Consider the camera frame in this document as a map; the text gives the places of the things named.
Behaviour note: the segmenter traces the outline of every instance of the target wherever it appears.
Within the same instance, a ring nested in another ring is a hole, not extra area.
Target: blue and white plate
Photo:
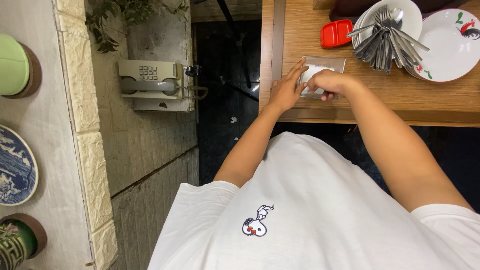
[[[28,201],[38,185],[38,167],[27,143],[0,125],[0,205]]]

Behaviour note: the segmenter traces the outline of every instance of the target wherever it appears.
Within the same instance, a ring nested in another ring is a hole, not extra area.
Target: red condiment dish
[[[353,30],[351,20],[340,20],[326,24],[320,31],[320,43],[324,49],[335,48],[352,41],[347,34]]]

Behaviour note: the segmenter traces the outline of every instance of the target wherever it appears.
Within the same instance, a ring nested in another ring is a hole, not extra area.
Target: rooster print bowl
[[[430,48],[415,47],[423,58],[415,72],[426,80],[448,82],[462,77],[480,60],[480,22],[467,11],[442,10],[423,21],[418,41]]]
[[[38,185],[38,169],[28,145],[0,125],[0,205],[14,206],[30,199]]]

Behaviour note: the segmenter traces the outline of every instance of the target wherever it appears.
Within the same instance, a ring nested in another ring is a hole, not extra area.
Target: spoon
[[[403,10],[401,10],[401,9],[393,9],[390,13],[392,14],[392,19],[394,19],[397,24],[403,18]],[[356,35],[360,34],[361,32],[367,30],[368,28],[370,28],[372,26],[375,26],[375,23],[373,23],[371,25],[368,25],[368,26],[365,26],[365,27],[362,27],[362,28],[357,29],[357,30],[353,30],[352,32],[348,33],[347,38],[356,36]]]

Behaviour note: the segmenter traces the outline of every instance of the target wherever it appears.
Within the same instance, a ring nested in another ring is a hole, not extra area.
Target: person's hand
[[[303,83],[295,88],[300,75],[308,70],[308,66],[302,67],[306,61],[303,58],[280,81],[273,81],[267,106],[276,108],[281,113],[293,108],[300,99],[300,93],[307,87],[307,83]]]
[[[341,97],[347,97],[349,91],[361,88],[363,82],[353,76],[338,73],[328,69],[324,69],[308,81],[309,93],[314,93],[317,89],[325,90],[322,100],[333,100],[335,94]]]

